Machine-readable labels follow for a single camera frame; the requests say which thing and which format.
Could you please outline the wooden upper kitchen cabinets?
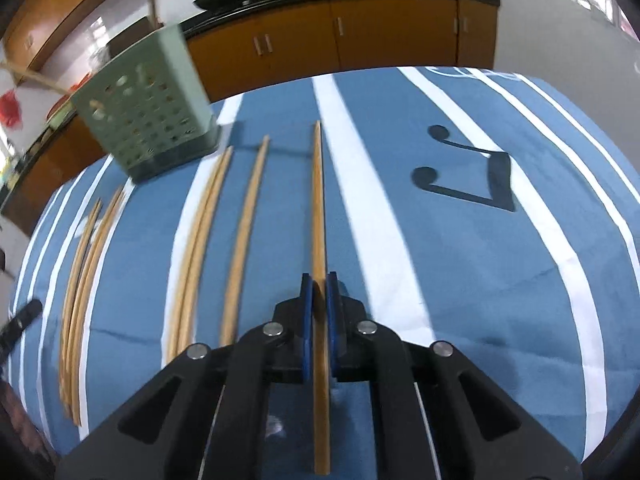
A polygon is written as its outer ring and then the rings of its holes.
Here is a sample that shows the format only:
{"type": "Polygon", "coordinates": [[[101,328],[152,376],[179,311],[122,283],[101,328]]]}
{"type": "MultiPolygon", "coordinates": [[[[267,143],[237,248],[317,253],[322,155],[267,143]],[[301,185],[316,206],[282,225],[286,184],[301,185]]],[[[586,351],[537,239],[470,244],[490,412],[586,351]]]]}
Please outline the wooden upper kitchen cabinets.
{"type": "Polygon", "coordinates": [[[67,36],[105,0],[25,0],[3,37],[9,61],[40,70],[67,36]]]}

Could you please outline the wooden kitchen cabinets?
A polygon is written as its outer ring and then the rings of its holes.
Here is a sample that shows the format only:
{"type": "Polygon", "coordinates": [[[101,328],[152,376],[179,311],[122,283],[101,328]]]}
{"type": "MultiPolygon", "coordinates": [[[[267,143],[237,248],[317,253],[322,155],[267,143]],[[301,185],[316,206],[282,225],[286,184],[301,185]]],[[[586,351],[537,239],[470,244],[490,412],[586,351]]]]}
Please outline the wooden kitchen cabinets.
{"type": "Polygon", "coordinates": [[[500,0],[316,0],[188,36],[209,99],[362,68],[495,64],[500,0]]]}
{"type": "Polygon", "coordinates": [[[9,61],[40,70],[67,36],[105,0],[25,0],[3,37],[9,61]]]}

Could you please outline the wooden lower kitchen cabinets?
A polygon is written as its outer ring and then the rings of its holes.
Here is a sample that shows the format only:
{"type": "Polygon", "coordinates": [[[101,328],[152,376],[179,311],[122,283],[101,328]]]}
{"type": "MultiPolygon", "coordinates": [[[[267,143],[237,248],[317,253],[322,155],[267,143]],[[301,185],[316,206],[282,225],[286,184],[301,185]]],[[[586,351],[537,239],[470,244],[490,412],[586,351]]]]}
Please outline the wooden lower kitchen cabinets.
{"type": "Polygon", "coordinates": [[[495,64],[500,0],[316,0],[188,36],[209,99],[362,68],[495,64]]]}

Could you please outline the wooden chopstick pair inner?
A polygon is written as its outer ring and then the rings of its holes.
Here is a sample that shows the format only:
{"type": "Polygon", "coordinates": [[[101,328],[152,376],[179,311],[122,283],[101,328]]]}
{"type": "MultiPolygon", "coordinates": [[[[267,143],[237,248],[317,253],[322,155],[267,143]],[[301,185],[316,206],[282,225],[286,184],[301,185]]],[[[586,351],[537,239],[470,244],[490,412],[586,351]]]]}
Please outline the wooden chopstick pair inner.
{"type": "Polygon", "coordinates": [[[190,232],[188,248],[186,248],[186,264],[183,266],[184,271],[179,280],[178,311],[172,324],[174,332],[170,337],[172,356],[178,356],[191,343],[193,312],[198,300],[198,286],[200,286],[209,232],[232,153],[232,146],[228,146],[214,168],[206,184],[204,198],[198,205],[195,226],[190,232]]]}

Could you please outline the wooden chopstick pair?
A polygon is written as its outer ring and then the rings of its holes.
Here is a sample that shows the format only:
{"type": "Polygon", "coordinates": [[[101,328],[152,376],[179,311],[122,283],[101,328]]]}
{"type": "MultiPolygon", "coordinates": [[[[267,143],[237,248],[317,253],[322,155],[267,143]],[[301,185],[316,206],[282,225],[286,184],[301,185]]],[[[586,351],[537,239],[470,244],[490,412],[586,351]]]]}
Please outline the wooden chopstick pair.
{"type": "Polygon", "coordinates": [[[175,359],[192,340],[193,311],[198,299],[206,244],[231,155],[232,148],[226,148],[224,154],[214,160],[203,191],[198,196],[198,206],[189,226],[178,281],[172,296],[168,335],[163,345],[165,364],[175,359]]]}
{"type": "Polygon", "coordinates": [[[174,332],[170,337],[172,356],[178,356],[191,343],[193,312],[198,300],[198,286],[200,286],[209,232],[232,153],[232,146],[228,146],[214,168],[206,184],[204,198],[198,205],[195,226],[190,232],[188,248],[186,248],[186,264],[183,266],[184,271],[179,280],[178,311],[172,324],[174,332]]]}

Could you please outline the wooden chopstick pair outer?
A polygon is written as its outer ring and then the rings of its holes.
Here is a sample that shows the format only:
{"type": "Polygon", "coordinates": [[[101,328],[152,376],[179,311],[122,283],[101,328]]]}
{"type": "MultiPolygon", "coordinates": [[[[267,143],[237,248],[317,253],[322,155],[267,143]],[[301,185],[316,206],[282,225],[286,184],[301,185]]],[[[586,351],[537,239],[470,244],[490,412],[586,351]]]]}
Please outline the wooden chopstick pair outer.
{"type": "Polygon", "coordinates": [[[175,359],[192,340],[193,311],[198,299],[206,244],[231,155],[232,148],[226,148],[224,154],[214,160],[203,191],[198,196],[198,206],[189,226],[178,281],[172,296],[168,335],[163,345],[165,364],[175,359]]]}

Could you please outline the blue white striped tablecloth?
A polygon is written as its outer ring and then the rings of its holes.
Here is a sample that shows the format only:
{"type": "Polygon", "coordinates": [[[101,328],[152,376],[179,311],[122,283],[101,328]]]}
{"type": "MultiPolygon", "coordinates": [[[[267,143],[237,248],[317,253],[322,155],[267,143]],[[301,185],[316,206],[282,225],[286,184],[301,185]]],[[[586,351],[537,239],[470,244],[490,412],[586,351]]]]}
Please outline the blue white striped tablecloth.
{"type": "MultiPolygon", "coordinates": [[[[312,132],[321,122],[328,267],[403,340],[454,344],[578,458],[639,385],[639,175],[544,81],[492,70],[382,68],[317,76],[214,105],[233,148],[206,246],[197,341],[218,346],[248,181],[270,137],[239,331],[266,322],[311,268],[312,132]]],[[[66,453],[164,365],[189,226],[215,156],[141,184],[111,157],[51,197],[11,307],[36,298],[3,375],[66,453]],[[77,244],[102,208],[78,286],[77,244]]]]}

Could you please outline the red plastic bag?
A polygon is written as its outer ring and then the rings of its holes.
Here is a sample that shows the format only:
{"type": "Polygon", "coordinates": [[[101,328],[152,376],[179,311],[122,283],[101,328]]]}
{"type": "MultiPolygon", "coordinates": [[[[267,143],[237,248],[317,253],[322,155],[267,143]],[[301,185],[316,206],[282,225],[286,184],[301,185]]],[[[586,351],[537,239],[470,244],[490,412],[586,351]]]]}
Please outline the red plastic bag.
{"type": "Polygon", "coordinates": [[[0,124],[10,130],[23,128],[21,104],[14,90],[0,96],[0,124]]]}

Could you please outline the chopstick leaning in holder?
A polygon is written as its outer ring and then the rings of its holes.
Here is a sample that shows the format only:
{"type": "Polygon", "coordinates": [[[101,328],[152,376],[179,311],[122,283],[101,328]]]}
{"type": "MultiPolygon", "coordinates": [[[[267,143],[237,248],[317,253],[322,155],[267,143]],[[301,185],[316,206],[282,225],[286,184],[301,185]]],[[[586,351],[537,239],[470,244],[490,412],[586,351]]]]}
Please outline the chopstick leaning in holder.
{"type": "Polygon", "coordinates": [[[7,70],[11,74],[17,76],[18,79],[35,81],[37,84],[41,84],[43,87],[46,87],[61,96],[71,96],[73,94],[72,90],[64,88],[54,80],[42,76],[40,73],[34,72],[33,70],[29,70],[26,67],[18,66],[9,61],[1,61],[0,66],[4,70],[7,70]]]}

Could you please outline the green perforated utensil holder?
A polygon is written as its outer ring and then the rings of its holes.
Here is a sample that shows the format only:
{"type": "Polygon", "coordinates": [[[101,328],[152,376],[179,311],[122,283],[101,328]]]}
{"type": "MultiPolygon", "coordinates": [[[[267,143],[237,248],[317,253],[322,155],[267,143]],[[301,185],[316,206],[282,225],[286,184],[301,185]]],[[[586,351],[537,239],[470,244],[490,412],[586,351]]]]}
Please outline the green perforated utensil holder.
{"type": "Polygon", "coordinates": [[[70,100],[93,137],[136,183],[216,151],[220,127],[180,26],[115,56],[70,100]]]}

